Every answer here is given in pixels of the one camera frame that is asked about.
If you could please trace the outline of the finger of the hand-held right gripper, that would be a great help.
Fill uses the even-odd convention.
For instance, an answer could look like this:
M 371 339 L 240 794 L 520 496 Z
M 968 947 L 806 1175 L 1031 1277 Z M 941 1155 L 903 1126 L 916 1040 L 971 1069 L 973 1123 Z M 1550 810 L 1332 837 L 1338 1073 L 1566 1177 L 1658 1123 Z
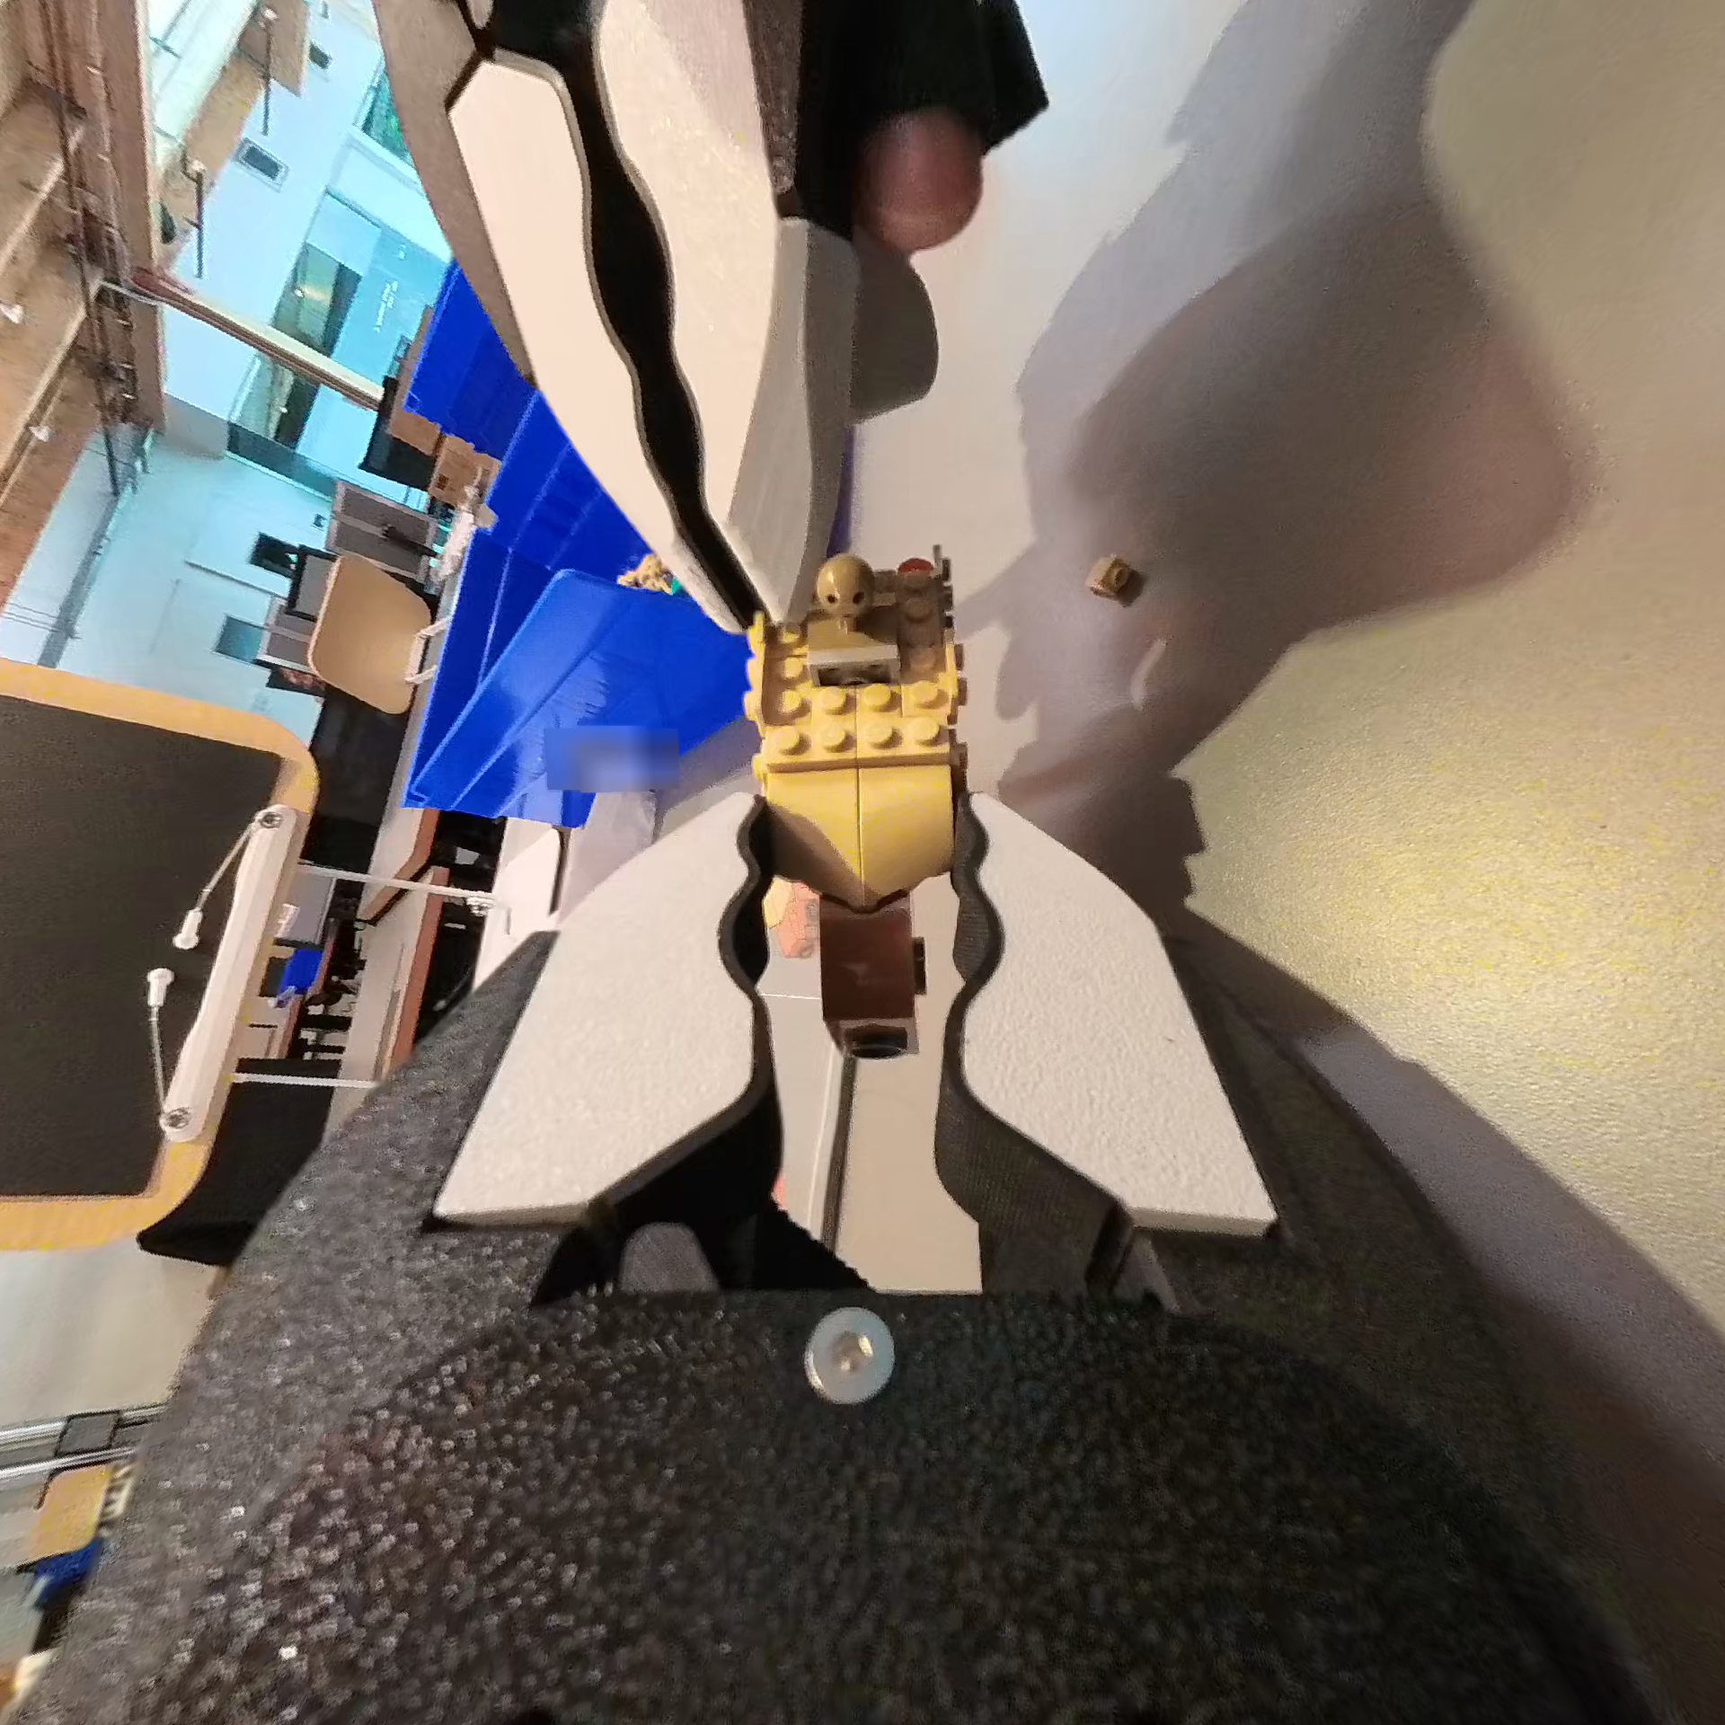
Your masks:
M 592 183 L 562 77 L 526 55 L 484 57 L 447 111 L 536 392 L 664 569 L 741 636 L 756 600 L 721 593 L 642 436 L 635 370 L 597 293 Z
M 605 118 L 668 271 L 700 499 L 774 622 L 808 613 L 851 431 L 842 20 L 840 3 L 619 2 L 592 38 Z

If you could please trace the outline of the large window wall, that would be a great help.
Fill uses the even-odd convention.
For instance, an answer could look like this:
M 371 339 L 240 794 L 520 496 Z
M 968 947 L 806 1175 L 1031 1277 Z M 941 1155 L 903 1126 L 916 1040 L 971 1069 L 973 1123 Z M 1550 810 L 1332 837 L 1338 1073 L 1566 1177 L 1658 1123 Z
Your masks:
M 256 708 L 448 250 L 378 5 L 1 5 L 3 656 Z

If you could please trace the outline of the tan brick vehicle model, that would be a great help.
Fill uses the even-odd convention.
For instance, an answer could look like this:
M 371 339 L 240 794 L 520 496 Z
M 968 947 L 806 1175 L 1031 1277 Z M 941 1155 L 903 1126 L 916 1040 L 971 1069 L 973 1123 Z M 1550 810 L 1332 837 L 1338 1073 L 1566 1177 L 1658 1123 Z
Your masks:
M 774 873 L 811 900 L 822 1024 L 851 1060 L 914 1053 L 912 895 L 950 871 L 964 787 L 950 560 L 829 555 L 806 613 L 745 641 L 750 771 Z

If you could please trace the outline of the grey instruction booklet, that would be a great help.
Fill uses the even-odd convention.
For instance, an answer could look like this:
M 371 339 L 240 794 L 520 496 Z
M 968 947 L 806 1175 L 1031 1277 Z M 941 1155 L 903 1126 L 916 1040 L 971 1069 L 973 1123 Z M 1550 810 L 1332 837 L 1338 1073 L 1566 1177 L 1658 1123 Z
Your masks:
M 854 1062 L 822 1006 L 815 895 L 775 878 L 763 898 L 766 965 L 759 979 L 781 1121 L 774 1197 L 826 1249 L 838 1249 L 854 1094 Z

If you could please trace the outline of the person's right hand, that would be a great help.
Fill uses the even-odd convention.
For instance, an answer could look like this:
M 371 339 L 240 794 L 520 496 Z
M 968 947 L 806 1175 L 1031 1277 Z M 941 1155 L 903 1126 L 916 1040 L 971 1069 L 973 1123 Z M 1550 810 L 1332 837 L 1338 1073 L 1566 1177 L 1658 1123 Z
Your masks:
M 862 142 L 853 217 L 899 255 L 941 248 L 969 224 L 980 203 L 980 136 L 942 106 L 881 120 Z

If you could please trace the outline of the wooden chair back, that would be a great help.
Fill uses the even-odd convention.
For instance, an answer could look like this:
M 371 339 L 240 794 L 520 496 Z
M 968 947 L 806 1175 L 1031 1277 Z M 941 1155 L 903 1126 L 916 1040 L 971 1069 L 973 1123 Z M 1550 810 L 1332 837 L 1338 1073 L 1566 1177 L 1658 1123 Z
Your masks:
M 443 623 L 427 600 L 375 560 L 333 559 L 312 625 L 306 661 L 326 690 L 398 717 L 430 677 L 425 654 Z

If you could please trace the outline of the wood-edged long table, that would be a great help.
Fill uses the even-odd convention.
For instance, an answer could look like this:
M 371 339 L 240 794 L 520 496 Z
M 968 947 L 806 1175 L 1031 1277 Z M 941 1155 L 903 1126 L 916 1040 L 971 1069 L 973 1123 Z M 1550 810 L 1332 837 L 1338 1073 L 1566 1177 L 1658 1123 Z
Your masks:
M 448 984 L 464 975 L 479 920 L 456 898 L 429 891 L 452 884 L 457 853 L 438 843 L 439 816 L 391 812 L 358 886 L 357 977 L 339 1060 L 344 1080 L 376 1082 L 398 1067 L 436 1019 Z

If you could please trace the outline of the grey desk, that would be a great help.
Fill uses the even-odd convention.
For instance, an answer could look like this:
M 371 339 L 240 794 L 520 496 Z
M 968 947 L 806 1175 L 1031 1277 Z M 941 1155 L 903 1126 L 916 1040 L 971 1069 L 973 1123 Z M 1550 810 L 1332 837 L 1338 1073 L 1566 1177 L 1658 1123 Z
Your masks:
M 1721 3 L 1022 14 L 854 541 L 950 550 L 980 785 L 1467 1243 L 1721 1721 Z

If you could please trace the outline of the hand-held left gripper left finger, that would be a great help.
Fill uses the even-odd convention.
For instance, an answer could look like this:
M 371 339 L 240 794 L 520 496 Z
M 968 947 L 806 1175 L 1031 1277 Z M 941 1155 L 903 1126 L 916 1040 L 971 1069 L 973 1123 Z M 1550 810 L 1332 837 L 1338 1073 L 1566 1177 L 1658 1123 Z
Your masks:
M 432 1214 L 567 1225 L 653 1200 L 747 1214 L 777 1179 L 757 981 L 765 803 L 734 790 L 562 916 Z

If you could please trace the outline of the blue plastic bin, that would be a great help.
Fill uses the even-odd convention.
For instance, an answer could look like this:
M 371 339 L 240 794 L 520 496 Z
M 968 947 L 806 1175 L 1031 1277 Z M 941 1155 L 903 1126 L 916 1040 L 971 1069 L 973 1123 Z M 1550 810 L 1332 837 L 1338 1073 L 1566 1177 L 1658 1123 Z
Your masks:
M 554 737 L 669 731 L 691 753 L 741 715 L 748 643 L 691 596 L 473 553 L 450 604 L 400 801 L 581 826 Z

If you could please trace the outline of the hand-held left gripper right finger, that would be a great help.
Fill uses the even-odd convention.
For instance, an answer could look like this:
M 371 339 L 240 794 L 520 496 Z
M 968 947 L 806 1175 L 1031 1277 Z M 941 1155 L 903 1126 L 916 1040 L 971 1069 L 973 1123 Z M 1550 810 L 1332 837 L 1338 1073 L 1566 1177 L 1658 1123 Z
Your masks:
M 986 792 L 960 810 L 951 882 L 955 1101 L 1128 1223 L 1264 1236 L 1273 1198 L 1149 914 Z

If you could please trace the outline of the wood-rimmed black panel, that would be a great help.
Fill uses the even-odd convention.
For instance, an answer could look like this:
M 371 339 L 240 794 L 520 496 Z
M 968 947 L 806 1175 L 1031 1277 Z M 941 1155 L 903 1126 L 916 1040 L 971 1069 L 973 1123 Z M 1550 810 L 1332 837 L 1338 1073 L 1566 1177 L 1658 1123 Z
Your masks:
M 175 975 L 161 1015 L 172 1064 L 227 887 L 197 950 L 177 954 L 173 931 L 254 810 L 303 812 L 299 857 L 315 796 L 308 747 L 258 713 L 3 659 L 3 1252 L 132 1238 L 204 1175 L 272 941 L 190 1143 L 161 1137 L 145 977 Z

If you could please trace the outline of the stacked blue plastic bins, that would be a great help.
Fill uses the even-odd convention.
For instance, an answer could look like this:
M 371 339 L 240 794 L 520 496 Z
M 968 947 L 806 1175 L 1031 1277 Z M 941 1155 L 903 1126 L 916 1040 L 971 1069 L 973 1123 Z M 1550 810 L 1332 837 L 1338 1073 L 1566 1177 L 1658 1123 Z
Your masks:
M 412 363 L 402 368 L 398 404 L 495 462 L 484 501 L 499 551 L 608 584 L 648 557 L 644 539 L 508 356 L 457 264 L 441 273 Z

